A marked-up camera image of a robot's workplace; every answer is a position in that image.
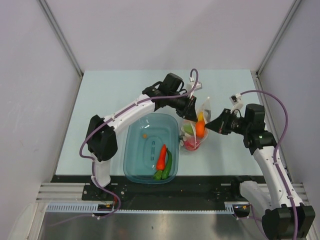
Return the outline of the orange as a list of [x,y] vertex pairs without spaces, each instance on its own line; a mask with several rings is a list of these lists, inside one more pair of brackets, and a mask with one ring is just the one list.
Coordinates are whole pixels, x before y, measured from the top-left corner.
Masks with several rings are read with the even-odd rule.
[[200,120],[195,124],[195,132],[198,138],[203,138],[205,136],[206,128],[204,120]]

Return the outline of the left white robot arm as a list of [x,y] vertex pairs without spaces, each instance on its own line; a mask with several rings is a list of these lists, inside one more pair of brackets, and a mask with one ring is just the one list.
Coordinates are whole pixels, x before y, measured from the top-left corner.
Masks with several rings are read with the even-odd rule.
[[174,73],[168,73],[163,81],[146,87],[141,95],[121,110],[106,116],[90,119],[86,138],[81,148],[88,148],[92,160],[91,180],[93,194],[100,200],[110,196],[111,159],[118,151],[117,134],[141,117],[169,106],[176,114],[192,122],[197,122],[194,91],[201,88],[198,70],[193,68],[189,75],[189,88],[184,88],[183,80]]

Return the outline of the red apple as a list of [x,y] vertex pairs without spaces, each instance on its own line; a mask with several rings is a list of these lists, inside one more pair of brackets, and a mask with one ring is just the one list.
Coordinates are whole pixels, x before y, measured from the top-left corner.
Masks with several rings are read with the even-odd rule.
[[200,143],[194,138],[188,138],[183,142],[184,148],[188,151],[195,151],[200,147]]

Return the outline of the clear zip top bag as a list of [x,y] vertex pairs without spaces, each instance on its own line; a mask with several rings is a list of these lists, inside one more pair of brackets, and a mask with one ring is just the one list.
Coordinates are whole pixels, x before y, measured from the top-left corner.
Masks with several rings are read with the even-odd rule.
[[[198,117],[199,112],[203,112],[203,117],[204,117],[205,124],[209,123],[210,120],[211,120],[211,114],[212,114],[210,97],[207,97],[206,100],[204,101],[204,103],[196,111],[197,117]],[[199,138],[199,137],[196,136],[195,126],[196,126],[197,122],[193,122],[193,121],[190,121],[190,120],[184,120],[182,122],[180,131],[179,131],[179,144],[182,147],[184,147],[184,141],[186,141],[186,139],[195,139],[197,142],[202,144],[202,142],[207,138],[207,136],[209,134],[209,130],[206,129],[206,128],[205,128],[205,135],[204,135],[203,138]],[[194,126],[194,130],[195,130],[194,135],[189,135],[189,134],[184,132],[183,125],[187,125],[187,124],[191,124],[191,125]]]

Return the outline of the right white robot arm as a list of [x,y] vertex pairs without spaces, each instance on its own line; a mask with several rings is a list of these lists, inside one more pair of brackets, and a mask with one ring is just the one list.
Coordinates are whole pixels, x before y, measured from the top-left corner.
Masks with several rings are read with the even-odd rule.
[[306,238],[316,213],[295,191],[275,152],[277,142],[265,125],[264,106],[251,103],[246,106],[243,117],[225,108],[205,127],[222,135],[242,135],[244,146],[258,163],[268,193],[263,192],[255,181],[245,180],[233,185],[230,194],[237,201],[248,200],[261,217],[265,236],[269,240]]

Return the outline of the green star fruit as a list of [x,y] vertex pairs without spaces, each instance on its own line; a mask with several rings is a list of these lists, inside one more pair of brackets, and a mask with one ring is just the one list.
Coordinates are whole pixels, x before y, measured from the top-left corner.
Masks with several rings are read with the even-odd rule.
[[183,130],[186,134],[194,136],[195,135],[195,128],[192,124],[185,124],[183,125]]

